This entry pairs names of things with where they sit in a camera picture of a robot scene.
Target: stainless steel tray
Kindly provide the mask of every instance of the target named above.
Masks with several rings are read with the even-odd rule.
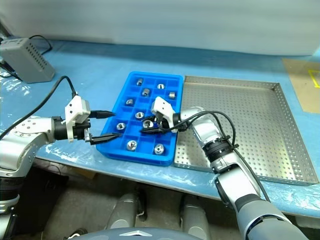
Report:
[[[181,109],[194,106],[225,112],[232,119],[238,150],[261,180],[319,183],[279,83],[186,76]],[[219,119],[231,135],[228,121]],[[191,130],[178,134],[174,165],[212,171]]]

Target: blue table surface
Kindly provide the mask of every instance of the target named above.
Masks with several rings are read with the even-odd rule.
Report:
[[[1,132],[38,105],[62,75],[71,78],[75,89],[89,101],[92,110],[111,110],[132,71],[277,82],[281,84],[317,175],[320,176],[320,114],[302,111],[281,56],[73,41],[52,41],[52,45],[53,50],[45,54],[45,58],[56,70],[53,81],[25,84],[13,77],[0,80]],[[295,59],[319,62],[319,56],[318,52],[313,56]],[[69,86],[67,82],[62,82],[36,115],[64,118],[64,108],[70,100]],[[91,132],[97,136],[105,120],[93,119],[91,125]],[[103,174],[207,198],[219,198],[213,173],[109,159],[100,154],[95,146],[84,141],[56,141],[43,146],[37,156]],[[280,210],[320,218],[319,184],[296,186],[266,181],[262,184],[271,202]]]

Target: white backdrop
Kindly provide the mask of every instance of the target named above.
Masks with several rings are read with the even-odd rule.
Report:
[[[320,0],[0,0],[16,36],[311,55]]]

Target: floor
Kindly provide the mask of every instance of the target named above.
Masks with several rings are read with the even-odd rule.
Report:
[[[183,193],[107,175],[96,174],[93,179],[87,179],[75,174],[54,207],[45,230],[33,236],[16,236],[14,240],[61,240],[78,228],[89,232],[102,230],[117,199],[137,187],[147,194],[148,218],[145,222],[137,219],[136,226],[180,230],[179,204]],[[242,239],[232,210],[220,201],[200,198],[200,202],[207,214],[212,240]],[[319,230],[303,228],[302,231],[310,240],[320,239]]]

